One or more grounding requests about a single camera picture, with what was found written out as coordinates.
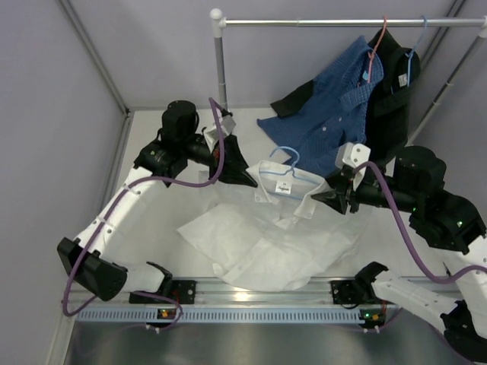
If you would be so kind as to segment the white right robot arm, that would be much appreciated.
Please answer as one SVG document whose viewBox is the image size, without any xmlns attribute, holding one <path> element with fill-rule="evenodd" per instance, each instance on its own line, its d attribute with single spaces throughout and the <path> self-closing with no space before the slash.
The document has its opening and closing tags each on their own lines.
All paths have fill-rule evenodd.
<svg viewBox="0 0 487 365">
<path fill-rule="evenodd" d="M 354 309 L 380 301 L 419 317 L 462 357 L 486 362 L 486 225 L 468 199 L 444 189 L 446 164 L 433 151 L 408 146 L 393 175 L 372 161 L 338 159 L 328 192 L 313 200 L 346 214 L 362 205 L 391 210 L 413 261 L 436 284 L 456 284 L 462 297 L 444 297 L 379 262 L 351 280 L 335 282 L 334 302 Z"/>
</svg>

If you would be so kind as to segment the white shirt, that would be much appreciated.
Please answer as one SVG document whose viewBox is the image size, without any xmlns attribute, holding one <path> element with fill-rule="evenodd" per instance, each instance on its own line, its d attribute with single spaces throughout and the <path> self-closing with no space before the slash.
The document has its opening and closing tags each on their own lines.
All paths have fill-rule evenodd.
<svg viewBox="0 0 487 365">
<path fill-rule="evenodd" d="M 342 215 L 313 200 L 313 194 L 330 190 L 321 176 L 324 183 L 302 200 L 272 195 L 275 184 L 259 175 L 263 161 L 247 169 L 256 188 L 222 182 L 204 188 L 202 215 L 177 231 L 229 285 L 296 290 L 352 254 L 371 209 Z"/>
</svg>

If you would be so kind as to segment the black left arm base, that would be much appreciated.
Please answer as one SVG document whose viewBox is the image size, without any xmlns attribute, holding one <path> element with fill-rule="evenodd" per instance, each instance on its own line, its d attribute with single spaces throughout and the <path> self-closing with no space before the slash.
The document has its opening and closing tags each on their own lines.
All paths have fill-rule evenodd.
<svg viewBox="0 0 487 365">
<path fill-rule="evenodd" d="M 164 281 L 155 293 L 135 292 L 129 295 L 131 304 L 167 303 L 162 297 L 169 298 L 179 304 L 194 304 L 196 295 L 196 281 L 171 279 Z"/>
</svg>

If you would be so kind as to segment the light blue hanger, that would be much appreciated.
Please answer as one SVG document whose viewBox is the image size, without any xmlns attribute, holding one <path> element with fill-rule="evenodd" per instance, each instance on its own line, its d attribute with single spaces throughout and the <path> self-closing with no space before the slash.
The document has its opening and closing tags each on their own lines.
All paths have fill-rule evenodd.
<svg viewBox="0 0 487 365">
<path fill-rule="evenodd" d="M 275 184 L 269 191 L 270 194 L 302 200 L 308 192 L 324 183 L 323 178 L 296 168 L 301 156 L 294 148 L 278 146 L 269 156 L 272 157 L 277 151 L 291 152 L 294 156 L 289 165 L 263 161 L 263 165 L 259 167 L 259 175 Z"/>
</svg>

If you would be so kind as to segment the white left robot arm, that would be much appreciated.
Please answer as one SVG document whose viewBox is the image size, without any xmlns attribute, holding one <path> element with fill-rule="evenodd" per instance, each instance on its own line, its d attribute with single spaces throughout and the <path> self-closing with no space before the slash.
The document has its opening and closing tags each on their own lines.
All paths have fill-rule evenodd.
<svg viewBox="0 0 487 365">
<path fill-rule="evenodd" d="M 144 291 L 155 303 L 170 299 L 171 273 L 153 262 L 133 265 L 116 254 L 132 225 L 172 185 L 201 189 L 216 182 L 256 188 L 248 172 L 232 112 L 210 102 L 215 122 L 198 132 L 196 105 L 187 100 L 168 104 L 155 138 L 133 162 L 119 191 L 74 239 L 64 238 L 57 253 L 68 275 L 64 296 L 74 283 L 95 298 L 109 301 L 121 293 Z"/>
</svg>

